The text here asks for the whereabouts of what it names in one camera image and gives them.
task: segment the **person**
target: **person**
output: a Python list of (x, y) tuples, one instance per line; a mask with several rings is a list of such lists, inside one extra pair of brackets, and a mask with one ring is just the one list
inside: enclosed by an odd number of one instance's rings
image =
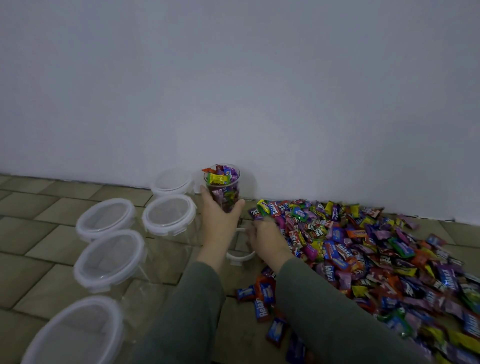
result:
[[(218, 276), (245, 201), (226, 214), (206, 188), (204, 245), (185, 269), (174, 293), (131, 363), (210, 363), (216, 327), (225, 301)], [(318, 363), (423, 363), (413, 345), (375, 320), (291, 253), (276, 224), (254, 221), (252, 248), (276, 272), (276, 302)]]

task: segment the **hand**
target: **hand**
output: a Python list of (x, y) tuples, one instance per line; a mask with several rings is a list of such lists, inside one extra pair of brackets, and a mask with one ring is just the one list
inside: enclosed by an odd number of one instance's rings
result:
[(204, 207), (202, 210), (202, 227), (204, 246), (197, 261), (211, 266), (217, 273), (222, 268), (228, 246), (235, 235), (245, 200), (239, 200), (229, 214), (213, 200), (209, 191), (200, 187)]
[(294, 258), (272, 218), (265, 217), (264, 221), (254, 221), (253, 228), (248, 229), (247, 233), (254, 251), (275, 273), (279, 273), (287, 260)]

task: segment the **jar filled with candy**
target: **jar filled with candy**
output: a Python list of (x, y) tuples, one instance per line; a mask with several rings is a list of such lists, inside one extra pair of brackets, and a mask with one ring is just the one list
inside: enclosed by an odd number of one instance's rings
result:
[(202, 172), (213, 199), (225, 212), (230, 212), (239, 200), (240, 170), (233, 164), (216, 164)]

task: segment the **white wall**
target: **white wall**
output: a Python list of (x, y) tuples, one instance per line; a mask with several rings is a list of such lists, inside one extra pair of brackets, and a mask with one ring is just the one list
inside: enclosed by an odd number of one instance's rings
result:
[(480, 224), (477, 0), (0, 0), (0, 171)]

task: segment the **sleeve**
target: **sleeve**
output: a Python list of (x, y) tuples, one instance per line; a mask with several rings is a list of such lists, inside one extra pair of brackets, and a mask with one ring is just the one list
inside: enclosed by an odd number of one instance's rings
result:
[(131, 363), (210, 363), (225, 293), (218, 274), (195, 262), (135, 346)]
[(276, 279), (276, 299), (293, 330), (322, 363), (426, 363), (402, 340), (300, 259)]

